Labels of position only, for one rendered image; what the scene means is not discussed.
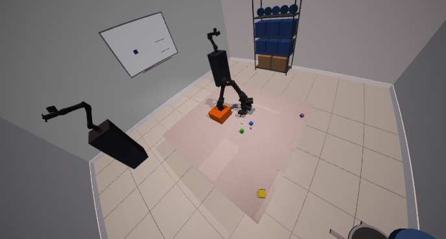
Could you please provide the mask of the small yellow block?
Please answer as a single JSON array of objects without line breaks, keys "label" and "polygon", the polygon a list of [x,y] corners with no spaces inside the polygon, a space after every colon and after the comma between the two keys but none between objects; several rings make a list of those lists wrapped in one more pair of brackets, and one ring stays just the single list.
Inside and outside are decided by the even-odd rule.
[{"label": "small yellow block", "polygon": [[259,198],[266,198],[266,195],[265,195],[265,190],[259,190],[258,191],[258,195],[259,195]]}]

